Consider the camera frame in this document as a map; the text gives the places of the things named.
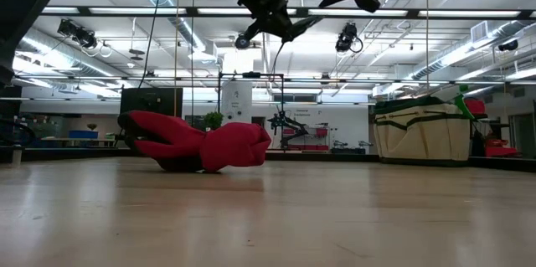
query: red machine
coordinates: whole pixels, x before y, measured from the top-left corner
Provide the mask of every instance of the red machine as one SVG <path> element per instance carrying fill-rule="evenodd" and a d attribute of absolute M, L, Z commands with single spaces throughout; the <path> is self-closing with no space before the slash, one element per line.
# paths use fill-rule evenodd
<path fill-rule="evenodd" d="M 509 124 L 490 121 L 487 118 L 486 106 L 481 100 L 465 99 L 464 101 L 469 111 L 477 119 L 477 121 L 473 122 L 471 125 L 473 147 L 479 142 L 477 141 L 477 138 L 482 138 L 486 157 L 520 156 L 520 153 L 516 148 L 508 147 L 508 141 L 501 139 L 501 129 L 510 127 Z"/>

